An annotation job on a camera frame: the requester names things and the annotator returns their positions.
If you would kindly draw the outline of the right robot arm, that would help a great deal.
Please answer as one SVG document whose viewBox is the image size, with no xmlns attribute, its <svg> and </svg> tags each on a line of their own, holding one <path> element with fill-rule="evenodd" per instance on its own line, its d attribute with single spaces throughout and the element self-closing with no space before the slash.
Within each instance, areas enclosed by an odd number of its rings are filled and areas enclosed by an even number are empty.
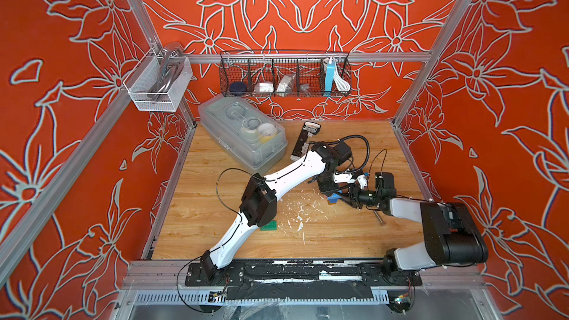
<svg viewBox="0 0 569 320">
<path fill-rule="evenodd" d="M 463 268 L 487 262 L 488 246 L 467 207 L 399 195 L 394 175 L 382 170 L 375 174 L 373 189 L 369 188 L 369 175 L 361 170 L 346 169 L 341 174 L 345 179 L 337 176 L 335 181 L 348 185 L 345 197 L 350 206 L 422 225 L 421 242 L 386 252 L 383 273 Z"/>
</svg>

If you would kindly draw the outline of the light blue lego brick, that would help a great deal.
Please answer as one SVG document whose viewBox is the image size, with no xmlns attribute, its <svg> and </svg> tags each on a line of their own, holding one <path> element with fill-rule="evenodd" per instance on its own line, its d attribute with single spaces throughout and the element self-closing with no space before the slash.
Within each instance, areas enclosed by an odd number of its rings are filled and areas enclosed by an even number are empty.
<svg viewBox="0 0 569 320">
<path fill-rule="evenodd" d="M 339 195 L 337 193 L 334 193 L 333 195 L 327 197 L 328 204 L 338 204 L 341 201 L 345 204 L 351 205 L 351 201 L 347 199 L 344 195 Z"/>
</svg>

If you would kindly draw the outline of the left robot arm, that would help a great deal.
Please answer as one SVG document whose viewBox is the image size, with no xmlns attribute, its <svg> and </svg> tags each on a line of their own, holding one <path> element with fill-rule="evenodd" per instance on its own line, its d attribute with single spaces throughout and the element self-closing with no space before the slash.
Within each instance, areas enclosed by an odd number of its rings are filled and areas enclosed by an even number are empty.
<svg viewBox="0 0 569 320">
<path fill-rule="evenodd" d="M 358 139 L 364 142 L 366 156 L 363 163 L 354 169 L 338 171 L 352 156 L 347 141 Z M 278 201 L 307 180 L 315 180 L 319 192 L 325 196 L 340 194 L 360 184 L 364 167 L 370 158 L 370 143 L 359 134 L 344 136 L 334 142 L 311 142 L 305 155 L 289 166 L 267 176 L 251 174 L 242 194 L 238 210 L 231 226 L 223 237 L 200 257 L 188 262 L 199 265 L 207 281 L 213 281 L 234 260 L 234 256 L 254 231 L 272 222 L 276 216 Z"/>
</svg>

